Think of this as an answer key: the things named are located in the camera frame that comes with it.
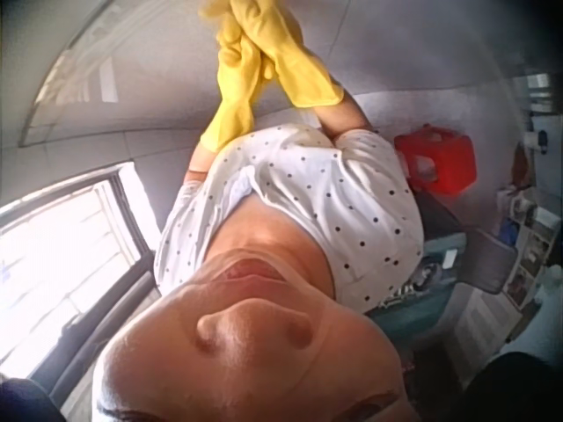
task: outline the nose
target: nose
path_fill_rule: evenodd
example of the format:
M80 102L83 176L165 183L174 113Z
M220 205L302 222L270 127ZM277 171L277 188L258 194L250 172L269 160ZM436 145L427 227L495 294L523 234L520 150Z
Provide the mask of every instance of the nose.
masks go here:
M247 299L202 316L197 333L209 353L221 354L238 365L287 359L313 338L307 314L263 299Z

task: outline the cheek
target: cheek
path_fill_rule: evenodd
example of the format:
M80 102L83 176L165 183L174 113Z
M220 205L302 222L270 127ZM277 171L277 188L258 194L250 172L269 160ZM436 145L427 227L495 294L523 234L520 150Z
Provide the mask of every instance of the cheek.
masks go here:
M325 370L350 394L368 396L402 390L397 351L367 318L339 313L333 318L323 348Z

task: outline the window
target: window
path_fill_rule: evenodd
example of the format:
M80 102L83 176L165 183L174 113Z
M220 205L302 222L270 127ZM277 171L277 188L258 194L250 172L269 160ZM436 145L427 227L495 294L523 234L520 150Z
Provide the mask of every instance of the window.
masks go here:
M158 230L140 181L132 164L120 170L128 187L120 186L143 210L141 231L154 244ZM126 223L116 174L76 190L65 186L56 199L0 226L0 373L31 374L66 327L88 313L147 249Z

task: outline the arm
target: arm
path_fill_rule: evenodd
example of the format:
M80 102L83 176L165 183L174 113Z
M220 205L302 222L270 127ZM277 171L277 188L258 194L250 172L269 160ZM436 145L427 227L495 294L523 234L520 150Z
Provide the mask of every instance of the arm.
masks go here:
M205 181L211 164L215 161L217 154L218 152L212 152L205 148L201 142L198 142L192 154L192 158L190 159L190 164L187 168L186 176L184 177L184 183L190 180Z
M313 112L331 140L353 129L373 130L368 118L347 91L339 104L313 107Z

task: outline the mouth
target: mouth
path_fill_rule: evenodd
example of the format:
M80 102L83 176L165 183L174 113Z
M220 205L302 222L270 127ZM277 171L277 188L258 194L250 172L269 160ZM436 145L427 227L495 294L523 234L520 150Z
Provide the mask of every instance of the mouth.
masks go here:
M212 282L235 281L250 276L258 276L262 279L284 281L283 276L266 261L257 258L246 258L235 262L232 266L217 275Z

